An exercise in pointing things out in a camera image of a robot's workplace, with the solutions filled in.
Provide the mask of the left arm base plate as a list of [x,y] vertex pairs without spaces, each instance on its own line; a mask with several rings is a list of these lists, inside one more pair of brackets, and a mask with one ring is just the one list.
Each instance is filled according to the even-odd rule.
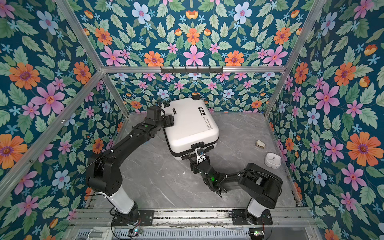
[[154,220],[153,210],[133,210],[128,214],[117,212],[112,219],[112,227],[151,226]]

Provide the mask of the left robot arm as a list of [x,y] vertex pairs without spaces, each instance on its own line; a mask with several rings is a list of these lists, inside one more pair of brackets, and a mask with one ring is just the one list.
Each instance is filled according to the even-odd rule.
[[175,117],[167,115],[161,107],[149,107],[145,119],[133,126],[130,133],[117,145],[91,157],[90,166],[86,169],[86,183],[113,205],[115,218],[119,223],[135,225],[140,217],[138,204],[122,187],[121,165],[129,155],[154,138],[161,129],[172,127],[174,121]]

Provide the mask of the white hard-shell suitcase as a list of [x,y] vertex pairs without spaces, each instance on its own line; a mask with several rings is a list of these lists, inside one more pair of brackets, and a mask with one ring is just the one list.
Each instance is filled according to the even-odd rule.
[[210,151],[219,141],[219,127],[199,95],[162,104],[166,115],[174,117],[174,125],[164,128],[172,156],[186,160],[195,149]]

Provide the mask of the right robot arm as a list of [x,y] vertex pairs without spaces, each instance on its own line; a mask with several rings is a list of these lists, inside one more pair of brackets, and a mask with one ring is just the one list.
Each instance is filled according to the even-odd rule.
[[234,223],[273,224],[270,210],[276,207],[282,193],[283,181],[280,177],[254,163],[232,174],[217,172],[202,148],[195,149],[194,154],[188,153],[187,157],[191,171],[200,174],[209,190],[219,197],[234,190],[243,190],[251,197],[246,209],[233,210],[229,214]]

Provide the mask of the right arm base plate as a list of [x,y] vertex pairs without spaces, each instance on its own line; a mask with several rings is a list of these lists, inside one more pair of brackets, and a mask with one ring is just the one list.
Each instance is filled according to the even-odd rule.
[[229,214],[229,218],[232,219],[233,225],[236,226],[272,226],[273,220],[270,210],[266,209],[262,212],[260,217],[255,217],[249,213],[246,209],[233,209]]

